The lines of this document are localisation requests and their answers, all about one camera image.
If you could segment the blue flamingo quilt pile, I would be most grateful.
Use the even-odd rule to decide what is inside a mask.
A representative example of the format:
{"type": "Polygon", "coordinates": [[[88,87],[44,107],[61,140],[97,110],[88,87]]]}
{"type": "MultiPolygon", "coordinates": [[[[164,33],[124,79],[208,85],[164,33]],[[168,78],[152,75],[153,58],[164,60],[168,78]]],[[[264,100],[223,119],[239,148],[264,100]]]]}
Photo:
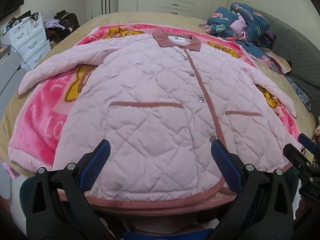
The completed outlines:
{"type": "Polygon", "coordinates": [[[277,36],[270,31],[269,21],[249,5],[219,7],[200,27],[209,35],[236,42],[253,59],[278,74],[291,72],[291,63],[272,51],[277,36]]]}

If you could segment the dark clothes pile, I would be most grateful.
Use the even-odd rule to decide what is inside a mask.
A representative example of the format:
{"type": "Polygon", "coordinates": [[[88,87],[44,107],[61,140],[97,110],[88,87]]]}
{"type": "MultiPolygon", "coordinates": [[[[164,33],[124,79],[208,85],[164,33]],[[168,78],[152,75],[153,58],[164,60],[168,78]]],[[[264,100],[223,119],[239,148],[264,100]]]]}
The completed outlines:
{"type": "Polygon", "coordinates": [[[50,42],[59,43],[76,31],[80,24],[76,14],[62,10],[53,19],[44,21],[43,26],[47,39],[50,42]]]}

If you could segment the grey quilted headboard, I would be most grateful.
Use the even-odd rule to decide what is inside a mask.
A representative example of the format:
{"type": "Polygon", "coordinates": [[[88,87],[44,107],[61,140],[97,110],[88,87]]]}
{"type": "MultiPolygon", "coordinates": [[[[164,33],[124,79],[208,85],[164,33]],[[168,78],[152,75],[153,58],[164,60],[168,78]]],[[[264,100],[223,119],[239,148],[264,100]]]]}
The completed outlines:
{"type": "Polygon", "coordinates": [[[319,117],[319,49],[296,29],[280,19],[258,10],[270,23],[277,36],[272,50],[292,63],[290,76],[311,101],[311,113],[319,117]]]}

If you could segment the tan bed cover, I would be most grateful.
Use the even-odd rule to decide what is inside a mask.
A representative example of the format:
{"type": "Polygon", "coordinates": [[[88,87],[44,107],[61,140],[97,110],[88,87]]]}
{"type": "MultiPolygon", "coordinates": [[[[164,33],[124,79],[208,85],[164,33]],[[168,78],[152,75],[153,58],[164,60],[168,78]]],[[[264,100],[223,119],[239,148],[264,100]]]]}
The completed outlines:
{"type": "MultiPolygon", "coordinates": [[[[156,12],[116,12],[108,15],[101,15],[88,21],[74,33],[69,35],[65,40],[60,42],[56,47],[54,47],[41,60],[41,62],[46,61],[50,57],[71,48],[82,38],[87,36],[89,32],[94,28],[102,25],[127,23],[149,23],[155,25],[176,27],[189,31],[195,31],[198,33],[204,32],[204,30],[199,27],[199,25],[203,23],[203,20],[188,16],[173,16],[156,12]]],[[[296,124],[298,125],[300,132],[311,138],[317,126],[316,118],[312,113],[309,113],[306,110],[302,101],[299,99],[291,85],[288,83],[287,79],[284,76],[272,71],[263,63],[257,60],[254,60],[254,62],[260,68],[260,70],[263,71],[264,74],[266,74],[271,80],[273,80],[277,84],[277,86],[292,99],[297,112],[296,124]]],[[[17,94],[14,94],[5,109],[1,120],[1,161],[8,164],[17,172],[25,174],[25,176],[29,176],[28,172],[9,159],[8,144],[12,136],[17,115],[20,112],[25,101],[27,100],[28,96],[29,94],[26,94],[24,96],[18,96],[17,94]]]]}

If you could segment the pink quilted jacket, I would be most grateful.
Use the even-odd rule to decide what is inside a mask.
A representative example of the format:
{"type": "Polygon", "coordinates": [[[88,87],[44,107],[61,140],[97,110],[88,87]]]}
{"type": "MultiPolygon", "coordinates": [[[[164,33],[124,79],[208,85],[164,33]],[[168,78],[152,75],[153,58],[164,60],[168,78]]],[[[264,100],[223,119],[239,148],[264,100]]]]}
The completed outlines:
{"type": "Polygon", "coordinates": [[[94,64],[62,128],[53,169],[77,162],[106,139],[111,155],[87,193],[121,213],[189,213],[234,199],[210,153],[215,139],[258,170],[287,170],[297,138],[262,89],[289,115],[294,104],[260,69],[160,29],[74,46],[23,78],[18,93],[76,64],[94,64]]]}

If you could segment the pink bear fleece blanket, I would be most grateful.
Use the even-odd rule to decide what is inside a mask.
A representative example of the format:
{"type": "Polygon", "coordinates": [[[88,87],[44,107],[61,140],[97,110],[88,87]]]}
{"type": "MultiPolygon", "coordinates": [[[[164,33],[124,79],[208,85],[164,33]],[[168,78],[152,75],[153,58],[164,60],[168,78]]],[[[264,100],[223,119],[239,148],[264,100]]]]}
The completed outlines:
{"type": "MultiPolygon", "coordinates": [[[[103,25],[83,36],[78,44],[151,34],[156,29],[174,33],[179,37],[195,35],[203,44],[208,44],[252,67],[257,67],[244,48],[234,42],[162,25],[146,23],[103,25]]],[[[35,89],[21,109],[17,108],[18,105],[9,103],[1,120],[1,153],[8,155],[9,160],[5,161],[3,166],[12,178],[17,178],[23,172],[36,172],[41,166],[52,168],[67,116],[97,66],[96,63],[79,63],[61,74],[41,81],[35,85],[35,89]]]]}

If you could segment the white drawer chest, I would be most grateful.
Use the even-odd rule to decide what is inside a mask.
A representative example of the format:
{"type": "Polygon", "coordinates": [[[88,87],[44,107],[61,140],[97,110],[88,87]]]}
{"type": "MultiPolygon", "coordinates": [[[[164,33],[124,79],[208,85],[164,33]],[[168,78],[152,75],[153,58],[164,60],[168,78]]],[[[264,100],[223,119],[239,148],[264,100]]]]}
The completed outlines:
{"type": "Polygon", "coordinates": [[[1,44],[17,52],[21,68],[33,70],[52,49],[39,12],[25,17],[18,24],[7,24],[2,29],[1,44]]]}

